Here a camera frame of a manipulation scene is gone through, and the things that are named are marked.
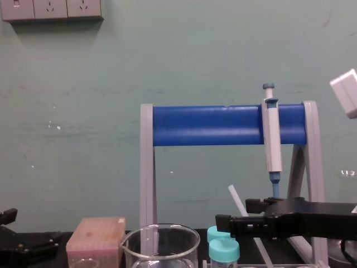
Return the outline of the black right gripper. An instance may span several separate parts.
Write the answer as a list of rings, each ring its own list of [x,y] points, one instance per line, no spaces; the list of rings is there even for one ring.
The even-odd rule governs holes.
[[[285,239],[293,236],[356,239],[356,204],[310,202],[304,198],[269,197],[246,199],[248,213],[263,216],[236,217],[217,214],[215,223],[220,232],[232,237],[265,237]]]

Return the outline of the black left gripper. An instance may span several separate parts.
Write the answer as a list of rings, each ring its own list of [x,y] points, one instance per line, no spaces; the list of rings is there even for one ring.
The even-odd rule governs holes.
[[[18,210],[11,208],[1,212],[1,267],[27,267],[53,259],[59,249],[62,232],[40,234],[37,240],[21,237],[4,225],[16,221]]]

